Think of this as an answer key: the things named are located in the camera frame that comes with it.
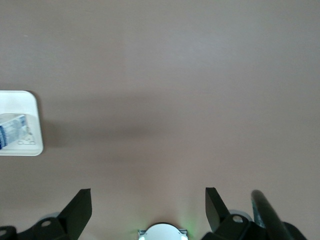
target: white plastic tray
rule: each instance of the white plastic tray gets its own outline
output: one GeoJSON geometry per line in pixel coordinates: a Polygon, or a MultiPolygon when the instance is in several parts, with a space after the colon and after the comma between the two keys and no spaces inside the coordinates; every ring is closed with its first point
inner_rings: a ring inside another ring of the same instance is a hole
{"type": "Polygon", "coordinates": [[[28,135],[3,149],[0,155],[37,156],[44,149],[37,100],[28,91],[0,91],[0,114],[25,114],[28,135]]]}

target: table surface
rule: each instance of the table surface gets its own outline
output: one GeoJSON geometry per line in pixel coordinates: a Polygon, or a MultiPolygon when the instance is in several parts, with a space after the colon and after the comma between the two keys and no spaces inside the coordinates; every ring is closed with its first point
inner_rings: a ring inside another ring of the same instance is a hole
{"type": "Polygon", "coordinates": [[[2,0],[0,89],[38,100],[44,151],[0,157],[0,225],[91,188],[80,240],[210,230],[205,187],[259,189],[312,240],[320,216],[320,3],[2,0]]]}

